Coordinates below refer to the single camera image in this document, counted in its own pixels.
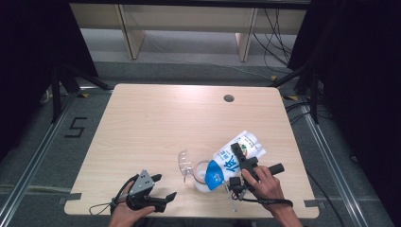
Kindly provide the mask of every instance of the snack bag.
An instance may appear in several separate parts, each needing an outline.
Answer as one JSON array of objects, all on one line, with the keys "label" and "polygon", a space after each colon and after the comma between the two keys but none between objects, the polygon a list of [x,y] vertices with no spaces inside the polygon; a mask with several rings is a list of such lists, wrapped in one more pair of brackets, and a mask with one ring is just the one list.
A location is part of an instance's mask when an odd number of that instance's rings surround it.
[{"label": "snack bag", "polygon": [[252,157],[260,158],[266,153],[253,134],[243,131],[219,152],[215,153],[213,160],[207,166],[204,180],[210,190],[227,182],[239,172],[238,160],[231,150],[231,145],[234,143],[239,144],[247,159]]}]

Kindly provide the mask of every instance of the wooden table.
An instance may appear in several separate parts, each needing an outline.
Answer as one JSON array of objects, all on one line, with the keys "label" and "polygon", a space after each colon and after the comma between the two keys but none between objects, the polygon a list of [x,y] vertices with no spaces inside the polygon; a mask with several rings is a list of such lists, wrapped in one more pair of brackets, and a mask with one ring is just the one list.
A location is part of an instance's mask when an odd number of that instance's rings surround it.
[{"label": "wooden table", "polygon": [[[225,101],[227,95],[234,101]],[[186,149],[193,163],[211,159],[242,131],[253,133],[267,151],[260,165],[284,165],[276,177],[297,215],[316,218],[319,209],[305,207],[315,198],[278,90],[195,85],[117,85],[71,191],[81,198],[68,201],[65,212],[89,215],[89,207],[109,202],[129,177],[146,169],[163,175],[152,197],[177,191],[165,212],[152,217],[271,218],[261,205],[245,201],[235,201],[233,212],[222,186],[205,194],[193,179],[183,182],[180,151]]]}]

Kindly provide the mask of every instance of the black strap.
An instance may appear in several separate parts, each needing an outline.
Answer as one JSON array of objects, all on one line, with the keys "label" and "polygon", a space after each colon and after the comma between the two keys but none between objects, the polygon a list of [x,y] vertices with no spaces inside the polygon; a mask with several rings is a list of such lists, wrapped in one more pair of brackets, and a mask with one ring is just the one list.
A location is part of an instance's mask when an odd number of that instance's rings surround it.
[{"label": "black strap", "polygon": [[291,207],[294,206],[292,201],[290,200],[285,200],[285,199],[258,199],[258,200],[248,200],[248,199],[242,199],[242,201],[251,201],[251,202],[258,202],[263,205],[272,205],[272,204],[288,204]]},{"label": "black strap", "polygon": [[121,194],[123,193],[124,189],[126,188],[126,186],[130,183],[130,182],[135,182],[136,179],[138,179],[138,174],[136,174],[135,176],[129,178],[124,185],[121,187],[121,189],[118,191],[117,195],[112,198],[112,202],[109,203],[110,205],[110,214],[113,214],[113,211],[115,209],[115,207],[117,207],[118,205],[118,199],[121,196]]},{"label": "black strap", "polygon": [[292,201],[290,200],[282,200],[282,199],[265,199],[265,200],[257,200],[257,202],[259,202],[260,204],[264,204],[264,205],[272,205],[272,204],[288,204],[291,207],[294,206],[294,204],[292,203]]}]

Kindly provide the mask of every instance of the hole in table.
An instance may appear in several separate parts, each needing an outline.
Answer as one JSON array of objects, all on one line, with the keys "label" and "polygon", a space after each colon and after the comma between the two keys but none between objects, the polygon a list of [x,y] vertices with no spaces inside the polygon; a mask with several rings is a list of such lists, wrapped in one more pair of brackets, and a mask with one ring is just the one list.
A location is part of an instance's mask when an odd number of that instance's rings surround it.
[{"label": "hole in table", "polygon": [[233,102],[233,101],[234,101],[234,97],[231,96],[231,95],[225,95],[225,96],[224,96],[224,100],[225,100],[226,102]]}]

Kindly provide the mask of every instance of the human hand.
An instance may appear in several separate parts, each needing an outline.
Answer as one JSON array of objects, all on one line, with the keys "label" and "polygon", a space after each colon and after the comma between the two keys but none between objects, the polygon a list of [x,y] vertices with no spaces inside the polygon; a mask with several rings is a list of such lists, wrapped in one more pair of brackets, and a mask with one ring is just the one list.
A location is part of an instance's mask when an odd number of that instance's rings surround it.
[{"label": "human hand", "polygon": [[[284,194],[281,189],[280,181],[273,177],[270,170],[266,166],[257,166],[253,169],[259,178],[259,182],[251,175],[251,173],[242,169],[241,173],[245,180],[254,188],[253,194],[260,199],[277,199],[283,200]],[[262,204],[265,209],[271,212],[281,226],[302,226],[292,207],[285,203]]]},{"label": "human hand", "polygon": [[[254,188],[254,194],[260,199],[277,199],[282,200],[284,198],[283,190],[281,189],[280,181],[273,177],[270,170],[266,166],[258,166],[253,169],[256,175],[259,177],[259,182],[251,175],[251,173],[243,169],[242,176],[245,180]],[[271,211],[275,206],[263,204],[267,210]]]},{"label": "human hand", "polygon": [[[124,189],[124,193],[128,193],[132,183],[129,183]],[[109,222],[109,227],[131,227],[138,219],[152,213],[156,208],[147,206],[141,210],[131,210],[125,202],[120,202],[115,207]]]}]

